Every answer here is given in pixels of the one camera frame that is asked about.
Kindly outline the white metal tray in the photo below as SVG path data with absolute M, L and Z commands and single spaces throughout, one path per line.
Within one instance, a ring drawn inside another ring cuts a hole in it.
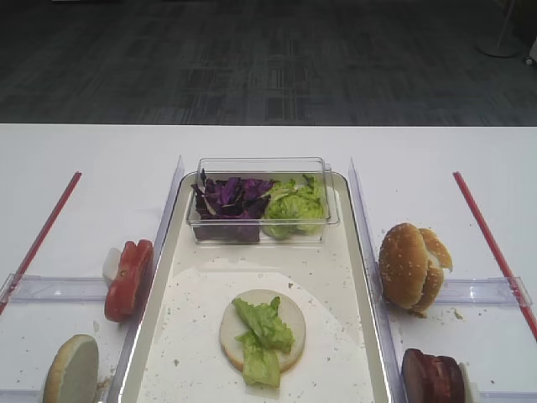
M 186 175 L 138 327 L 122 402 L 389 402 L 347 179 L 340 222 L 319 243 L 201 244 L 186 221 Z M 305 316 L 305 350 L 280 387 L 247 386 L 219 343 L 223 313 L 251 289 L 287 295 Z

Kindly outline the pale bun slice upright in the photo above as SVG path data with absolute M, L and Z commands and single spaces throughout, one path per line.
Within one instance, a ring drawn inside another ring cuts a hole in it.
M 93 402 L 97 388 L 99 352 L 94 337 L 76 334 L 64 342 L 44 382 L 43 402 Z

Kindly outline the green lettuce in container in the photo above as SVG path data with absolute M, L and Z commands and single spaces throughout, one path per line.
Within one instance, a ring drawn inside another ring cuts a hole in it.
M 314 176 L 303 175 L 305 184 L 297 186 L 295 180 L 277 181 L 266 193 L 269 203 L 263 219 L 273 220 L 321 220 L 325 217 L 325 203 L 321 200 L 321 186 Z M 286 224 L 263 226 L 263 232 L 278 240 L 292 235 L 313 236 L 322 229 L 316 224 Z

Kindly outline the right lower clear pusher track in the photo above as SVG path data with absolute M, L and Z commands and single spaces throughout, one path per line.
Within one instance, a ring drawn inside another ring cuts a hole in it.
M 474 400 L 479 403 L 537 403 L 535 392 L 479 391 Z

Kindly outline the purple cabbage leaves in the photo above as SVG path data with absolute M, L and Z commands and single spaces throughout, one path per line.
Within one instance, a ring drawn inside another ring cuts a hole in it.
M 248 220 L 262 217 L 271 196 L 273 180 L 231 177 L 213 180 L 201 172 L 201 183 L 194 184 L 196 211 L 201 220 Z M 259 227 L 254 225 L 210 225 L 194 228 L 196 239 L 201 241 L 226 241 L 232 243 L 256 243 Z

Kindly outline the brown meat patties stack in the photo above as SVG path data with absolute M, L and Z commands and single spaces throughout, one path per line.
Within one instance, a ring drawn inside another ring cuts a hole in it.
M 402 375 L 410 403 L 463 403 L 465 385 L 455 359 L 434 356 L 408 348 L 403 356 Z

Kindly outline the clear long rail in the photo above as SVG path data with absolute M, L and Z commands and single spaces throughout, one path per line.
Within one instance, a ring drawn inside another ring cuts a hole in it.
M 375 338 L 378 345 L 384 389 L 388 402 L 406 402 L 404 382 L 392 337 L 387 305 L 383 300 L 383 288 L 380 280 L 367 208 L 362 194 L 362 184 L 353 159 L 350 160 L 348 179 L 352 194 L 354 217 L 362 251 L 369 301 L 375 326 Z
M 175 204 L 184 172 L 183 160 L 178 159 L 154 240 L 153 258 L 143 277 L 141 301 L 138 304 L 137 312 L 129 322 L 116 372 L 107 397 L 104 399 L 105 402 L 135 402 L 138 400 L 151 342 L 159 320 L 160 304 L 165 288 L 164 282 L 167 278 L 167 275 L 159 273 L 159 269 L 168 270 L 173 259 L 173 254 L 164 249 L 169 228 L 173 225 Z

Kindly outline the clear plastic salad container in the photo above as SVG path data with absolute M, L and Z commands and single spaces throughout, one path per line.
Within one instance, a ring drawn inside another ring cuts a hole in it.
M 324 232 L 331 225 L 339 222 L 339 212 L 336 204 L 336 191 L 331 172 L 331 167 L 320 157 L 282 157 L 282 158 L 204 158 L 198 163 L 194 184 L 201 183 L 201 172 L 213 180 L 227 180 L 231 177 L 240 177 L 242 179 L 255 178 L 264 181 L 273 180 L 288 182 L 295 180 L 297 186 L 305 184 L 303 175 L 314 176 L 317 183 L 321 186 L 321 200 L 325 203 L 325 217 L 321 220 L 273 220 L 259 219 L 248 220 L 215 220 L 205 221 L 200 219 L 196 211 L 195 193 L 191 189 L 188 212 L 185 217 L 186 222 L 194 233 L 194 228 L 198 226 L 210 225 L 254 225 L 259 227 L 259 241 L 256 243 L 319 243 L 323 239 Z M 292 235 L 283 240 L 278 240 L 266 235 L 262 227 L 268 225 L 286 225 L 286 224 L 316 224 L 321 225 L 321 231 L 313 236 Z M 201 241 L 198 243 L 219 243 L 219 244 L 256 244 L 256 243 L 232 243 L 226 241 Z

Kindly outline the clear pusher track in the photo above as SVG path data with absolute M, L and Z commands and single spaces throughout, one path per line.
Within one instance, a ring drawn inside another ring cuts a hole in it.
M 445 280 L 437 305 L 531 307 L 532 299 L 520 277 Z
M 107 291 L 107 285 L 101 277 L 10 275 L 1 288 L 1 302 L 103 302 Z
M 0 403 L 41 403 L 40 390 L 0 390 Z
M 535 392 L 479 391 L 474 400 L 479 403 L 537 403 Z

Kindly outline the sesame bun rear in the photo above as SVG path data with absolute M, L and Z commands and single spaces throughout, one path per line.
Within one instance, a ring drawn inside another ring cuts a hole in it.
M 433 304 L 443 286 L 444 269 L 452 271 L 452 260 L 447 247 L 438 239 L 435 232 L 428 228 L 420 228 L 420 234 L 425 242 L 428 271 L 422 296 L 411 311 L 425 317 L 427 309 Z

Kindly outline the red tomato slices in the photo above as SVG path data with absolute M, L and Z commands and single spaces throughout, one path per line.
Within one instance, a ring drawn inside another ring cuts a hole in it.
M 118 271 L 108 288 L 104 306 L 107 320 L 124 322 L 135 312 L 144 271 L 153 258 L 150 240 L 127 241 L 120 256 Z

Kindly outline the left clear long rail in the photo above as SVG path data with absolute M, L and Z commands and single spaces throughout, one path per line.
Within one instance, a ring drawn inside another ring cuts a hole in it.
M 167 278 L 167 275 L 159 273 L 159 269 L 168 270 L 173 259 L 173 254 L 164 249 L 169 228 L 173 225 L 175 204 L 184 172 L 183 160 L 178 159 L 154 240 L 153 258 L 143 277 L 141 301 L 138 304 L 137 312 L 129 322 L 116 372 L 107 397 L 104 399 L 105 402 L 135 402 L 138 400 L 151 342 L 159 320 L 160 304 L 165 288 L 164 282 Z

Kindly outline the red strip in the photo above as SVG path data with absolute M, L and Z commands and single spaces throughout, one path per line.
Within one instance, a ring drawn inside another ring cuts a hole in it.
M 522 283 L 515 279 L 513 271 L 510 269 L 507 260 L 503 256 L 501 249 L 499 248 L 487 222 L 482 215 L 477 202 L 475 201 L 467 183 L 465 182 L 462 174 L 459 171 L 453 173 L 453 177 L 465 198 L 465 201 L 470 208 L 472 215 L 477 221 L 478 227 L 480 227 L 483 237 L 485 238 L 489 249 L 491 250 L 493 257 L 495 258 L 499 269 L 502 271 L 503 276 L 507 279 L 507 282 L 513 292 L 515 299 L 519 304 L 519 309 L 524 316 L 526 323 L 534 338 L 537 338 L 536 334 L 536 318 L 529 305 L 529 298 L 525 297 L 522 290 Z
M 25 254 L 21 264 L 19 265 L 18 269 L 10 274 L 7 279 L 4 281 L 3 287 L 1 289 L 1 310 L 0 312 L 3 313 L 6 306 L 8 305 L 8 300 L 13 291 L 16 289 L 18 283 L 25 275 L 27 269 L 29 268 L 30 264 L 34 260 L 34 257 L 36 256 L 37 252 L 39 251 L 40 246 L 44 242 L 46 236 L 48 235 L 50 229 L 54 225 L 57 217 L 60 215 L 64 205 L 69 200 L 73 190 L 75 190 L 76 185 L 78 184 L 80 178 L 82 176 L 82 173 L 80 171 L 76 171 L 73 176 L 71 177 L 68 185 L 62 192 L 59 200 L 55 203 L 55 206 L 49 216 L 47 217 L 43 227 L 39 230 L 35 240 L 31 244 L 28 252 Z

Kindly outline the right red strip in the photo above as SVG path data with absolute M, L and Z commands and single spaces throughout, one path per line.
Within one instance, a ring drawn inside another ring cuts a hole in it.
M 522 283 L 515 279 L 513 271 L 510 269 L 507 260 L 503 256 L 501 249 L 499 248 L 487 222 L 482 215 L 477 202 L 475 201 L 467 183 L 465 182 L 462 174 L 459 171 L 453 173 L 453 177 L 465 198 L 465 201 L 470 208 L 472 215 L 477 221 L 478 227 L 480 227 L 483 237 L 485 238 L 489 249 L 491 250 L 493 257 L 495 258 L 499 269 L 502 271 L 503 276 L 507 279 L 507 282 L 513 292 L 515 299 L 519 304 L 519 309 L 524 316 L 526 323 L 534 338 L 537 338 L 536 334 L 536 318 L 529 305 L 529 298 L 525 297 L 522 290 Z

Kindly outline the sesame bun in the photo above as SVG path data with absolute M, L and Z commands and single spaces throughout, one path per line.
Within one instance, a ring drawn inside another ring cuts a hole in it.
M 425 241 L 419 229 L 405 222 L 388 230 L 379 250 L 378 267 L 385 296 L 403 309 L 415 306 L 428 272 Z
M 438 239 L 435 232 L 428 228 L 420 228 L 420 234 L 425 242 L 428 271 L 422 296 L 411 311 L 425 317 L 427 309 L 433 304 L 443 286 L 444 269 L 452 271 L 452 260 L 447 247 Z

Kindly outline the right upper clear pusher track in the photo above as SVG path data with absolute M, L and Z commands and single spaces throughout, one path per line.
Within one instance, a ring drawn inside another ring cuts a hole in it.
M 445 280 L 437 305 L 531 307 L 532 299 L 520 277 Z

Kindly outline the white pusher block at patties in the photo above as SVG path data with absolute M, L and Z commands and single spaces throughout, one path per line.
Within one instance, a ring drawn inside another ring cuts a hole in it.
M 464 382 L 464 396 L 466 403 L 480 403 L 480 392 L 475 382 L 471 382 L 469 372 L 464 363 L 458 364 Z

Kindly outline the right clear long rail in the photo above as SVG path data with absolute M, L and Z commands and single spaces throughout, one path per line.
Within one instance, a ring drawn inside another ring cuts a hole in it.
M 353 159 L 350 160 L 348 179 L 352 194 L 354 217 L 362 251 L 369 301 L 375 326 L 375 338 L 378 345 L 384 389 L 388 402 L 406 402 L 404 382 L 392 337 L 387 305 L 383 300 L 383 288 L 380 280 L 367 208 L 362 194 L 362 184 Z

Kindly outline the bottom bun on tray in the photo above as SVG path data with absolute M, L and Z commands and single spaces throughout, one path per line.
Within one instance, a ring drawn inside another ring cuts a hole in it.
M 295 339 L 289 353 L 276 351 L 280 371 L 284 373 L 299 361 L 305 347 L 306 325 L 301 309 L 288 296 L 274 290 L 254 289 L 237 295 L 238 298 L 255 306 L 261 303 L 269 304 L 276 296 L 280 298 L 278 316 L 291 330 Z M 235 337 L 244 334 L 248 329 L 248 325 L 239 317 L 236 308 L 230 303 L 223 313 L 219 339 L 223 352 L 232 365 L 240 371 L 244 362 L 242 344 Z

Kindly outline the white pusher block at tomato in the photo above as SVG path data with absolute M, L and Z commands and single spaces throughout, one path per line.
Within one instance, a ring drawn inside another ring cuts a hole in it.
M 122 251 L 120 249 L 111 248 L 105 258 L 102 266 L 102 277 L 108 285 L 116 278 L 121 254 Z

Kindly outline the sesame bun front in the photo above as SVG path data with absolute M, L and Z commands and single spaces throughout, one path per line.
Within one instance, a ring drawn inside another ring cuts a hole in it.
M 379 250 L 378 267 L 385 296 L 403 309 L 415 306 L 428 272 L 425 241 L 419 229 L 405 222 L 388 230 Z

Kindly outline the left upper clear pusher track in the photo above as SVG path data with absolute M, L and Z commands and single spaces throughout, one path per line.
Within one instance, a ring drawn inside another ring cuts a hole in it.
M 10 275 L 1 288 L 1 302 L 103 302 L 107 291 L 107 285 L 101 277 Z

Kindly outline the left red strip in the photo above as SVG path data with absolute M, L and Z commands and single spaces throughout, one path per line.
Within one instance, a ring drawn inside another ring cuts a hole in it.
M 80 171 L 76 171 L 73 176 L 71 177 L 68 185 L 62 192 L 59 200 L 55 203 L 55 206 L 49 216 L 47 217 L 43 227 L 39 230 L 35 240 L 31 244 L 28 252 L 25 254 L 21 264 L 19 265 L 18 269 L 10 274 L 7 279 L 4 281 L 3 287 L 1 289 L 1 310 L 0 312 L 3 313 L 6 306 L 8 305 L 8 300 L 13 291 L 16 289 L 18 283 L 25 275 L 27 269 L 29 268 L 30 264 L 34 260 L 34 257 L 36 256 L 37 252 L 39 251 L 40 246 L 44 242 L 46 236 L 48 235 L 50 229 L 54 225 L 57 217 L 60 215 L 64 205 L 69 200 L 73 190 L 75 190 L 76 185 L 78 184 L 80 178 L 82 176 L 82 173 Z

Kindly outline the green lettuce leaf on bun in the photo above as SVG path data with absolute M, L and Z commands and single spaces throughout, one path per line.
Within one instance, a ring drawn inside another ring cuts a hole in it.
M 295 338 L 292 330 L 279 317 L 280 297 L 270 303 L 253 305 L 240 297 L 232 304 L 248 331 L 235 339 L 242 344 L 242 376 L 247 385 L 280 385 L 279 358 L 276 351 L 289 353 Z

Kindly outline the left lower clear pusher track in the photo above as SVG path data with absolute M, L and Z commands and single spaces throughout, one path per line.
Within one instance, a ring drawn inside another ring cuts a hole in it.
M 40 390 L 0 390 L 0 403 L 41 403 Z

